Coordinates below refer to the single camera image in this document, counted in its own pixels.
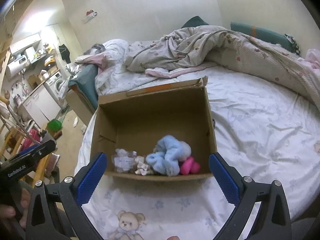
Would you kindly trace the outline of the person's left hand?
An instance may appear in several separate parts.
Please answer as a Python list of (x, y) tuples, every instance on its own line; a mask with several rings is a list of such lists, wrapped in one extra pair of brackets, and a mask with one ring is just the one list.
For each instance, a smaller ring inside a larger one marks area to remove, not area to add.
[[(23, 208), (23, 216), (20, 219), (19, 224), (23, 229), (25, 229), (26, 223), (27, 223), (27, 214), (28, 214), (30, 199), (31, 199), (31, 196), (28, 190), (25, 188), (21, 189), (20, 204), (21, 204), (21, 207)], [(12, 220), (15, 218), (15, 216), (16, 216), (16, 211), (12, 206), (1, 204), (1, 223), (9, 232), (13, 232), (14, 230)]]

